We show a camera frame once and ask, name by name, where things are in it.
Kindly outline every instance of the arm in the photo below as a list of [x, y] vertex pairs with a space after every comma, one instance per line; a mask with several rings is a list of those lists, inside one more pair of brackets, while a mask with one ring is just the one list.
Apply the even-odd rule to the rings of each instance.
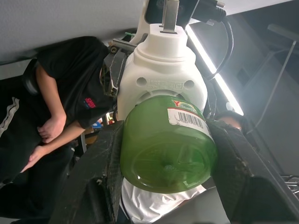
[[36, 69], [36, 81], [51, 113], [51, 118], [37, 130], [43, 142], [49, 143], [63, 131], [66, 114], [60, 101], [56, 80], [50, 77], [41, 65]]
[[64, 131], [49, 144], [44, 146], [37, 146], [33, 154], [29, 158], [28, 164], [21, 171], [24, 172], [26, 169], [33, 167], [43, 156], [53, 152], [55, 149], [65, 145], [66, 143], [74, 140], [80, 134], [83, 133], [83, 129], [77, 121], [71, 123]]

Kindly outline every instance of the barcode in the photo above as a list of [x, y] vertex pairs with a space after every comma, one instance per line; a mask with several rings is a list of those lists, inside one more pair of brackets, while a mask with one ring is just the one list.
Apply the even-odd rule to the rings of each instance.
[[179, 116], [179, 120], [184, 123], [193, 124], [196, 125], [197, 127], [201, 127], [202, 129], [204, 128], [201, 123], [201, 120], [196, 116], [192, 116], [190, 114], [181, 113], [181, 112], [178, 112], [178, 116]]

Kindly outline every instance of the fluorescent light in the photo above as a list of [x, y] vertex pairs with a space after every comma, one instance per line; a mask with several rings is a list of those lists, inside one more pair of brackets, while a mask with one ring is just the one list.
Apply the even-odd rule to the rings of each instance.
[[[189, 35], [191, 41], [193, 42], [196, 50], [201, 55], [202, 59], [206, 63], [206, 65], [209, 68], [209, 70], [211, 71], [211, 73], [215, 73], [217, 71], [215, 65], [213, 64], [209, 55], [207, 55], [204, 47], [201, 45], [201, 43], [199, 42], [199, 39], [197, 38], [197, 36], [195, 35], [195, 33], [193, 32], [192, 28], [189, 25], [186, 26], [186, 31], [187, 31], [187, 34]], [[224, 95], [226, 96], [226, 98], [228, 99], [228, 101], [230, 102], [232, 107], [234, 108], [235, 112], [243, 116], [244, 113], [243, 113], [240, 105], [238, 104], [233, 93], [230, 91], [230, 89], [228, 88], [228, 85], [226, 85], [226, 83], [223, 80], [223, 78], [221, 77], [221, 75], [216, 74], [215, 80], [218, 83], [218, 85], [220, 86], [220, 88], [222, 89]]]

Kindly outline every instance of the black pants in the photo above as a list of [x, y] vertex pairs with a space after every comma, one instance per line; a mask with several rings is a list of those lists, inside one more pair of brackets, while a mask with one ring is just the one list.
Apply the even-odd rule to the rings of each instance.
[[[44, 156], [26, 173], [19, 174], [41, 143], [36, 129], [42, 125], [39, 122], [25, 103], [0, 95], [0, 183], [6, 184], [0, 189], [0, 217], [49, 217], [66, 180], [73, 156], [70, 145]], [[27, 181], [17, 183], [26, 174]]]

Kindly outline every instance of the white shirt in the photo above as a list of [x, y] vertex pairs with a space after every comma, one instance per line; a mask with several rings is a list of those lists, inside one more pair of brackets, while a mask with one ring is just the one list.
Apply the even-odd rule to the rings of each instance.
[[203, 186], [199, 185], [180, 193], [159, 194], [141, 190], [124, 179], [121, 195], [125, 209], [132, 221], [135, 224], [150, 224], [174, 210], [184, 200], [189, 200], [205, 190]]

